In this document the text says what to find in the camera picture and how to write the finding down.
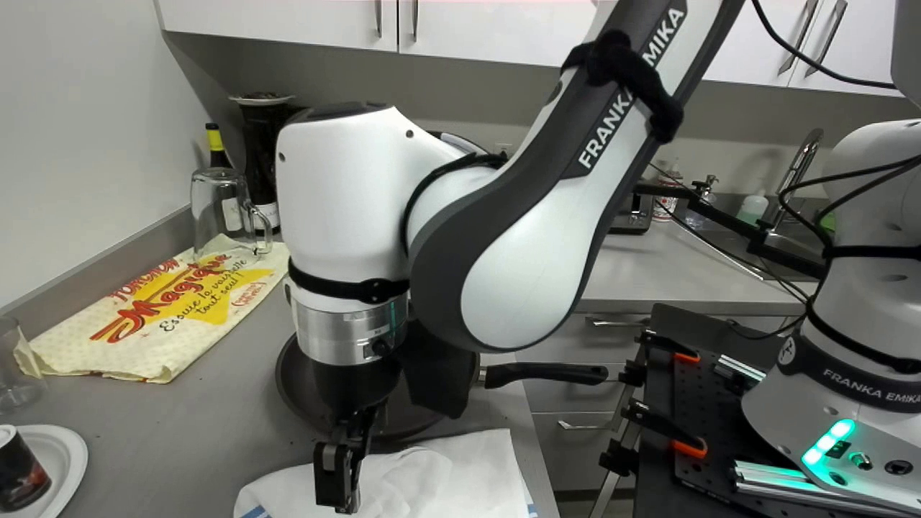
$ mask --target led light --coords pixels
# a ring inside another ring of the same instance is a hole
[[[805,455],[804,455],[804,462],[817,462],[817,459],[824,459],[824,451],[817,451],[817,448],[808,448]]]
[[[828,448],[835,448],[835,444],[837,444],[837,441],[835,441],[831,433],[825,433],[825,436],[817,441],[817,448],[821,448],[821,451],[828,451]]]
[[[845,436],[845,433],[851,433],[856,429],[857,429],[856,419],[837,419],[837,423],[831,425],[831,433],[835,433],[835,436]]]

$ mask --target yellow towel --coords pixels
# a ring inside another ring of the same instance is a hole
[[[284,245],[214,239],[17,347],[27,374],[100,374],[169,382],[243,323],[284,277]]]

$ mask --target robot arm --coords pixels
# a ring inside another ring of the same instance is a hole
[[[417,323],[464,351],[526,347],[563,323],[612,206],[676,130],[739,6],[599,6],[586,46],[497,169],[432,177],[466,151],[392,107],[310,111],[280,133],[290,317],[336,425],[313,455],[319,504],[356,504],[361,458],[401,380],[409,297]]]

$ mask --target kitchen counter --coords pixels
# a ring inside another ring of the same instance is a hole
[[[644,235],[607,235],[579,311],[641,311],[656,301],[699,313],[788,317],[801,301],[671,218]]]
[[[276,287],[172,385],[48,380],[12,423],[58,423],[86,436],[89,471],[67,518],[230,514],[240,485],[310,458],[310,429],[273,385],[276,354],[290,334]],[[558,518],[520,382],[474,389],[461,419],[443,419],[424,436],[497,425],[513,429],[540,518]]]

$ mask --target white cabinet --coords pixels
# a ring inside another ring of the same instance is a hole
[[[791,46],[801,46],[814,22],[817,2],[821,0],[762,0],[762,8],[778,35]],[[755,6],[746,2],[712,68],[704,72],[704,79],[785,85],[791,68],[791,54],[769,36]]]
[[[804,52],[841,74],[892,84],[889,59],[896,36],[896,2],[899,0],[824,0]],[[887,91],[835,79],[805,62],[798,65],[791,85],[871,94]]]
[[[166,31],[396,49],[396,0],[158,0]]]
[[[401,52],[561,65],[594,18],[594,0],[401,0]]]

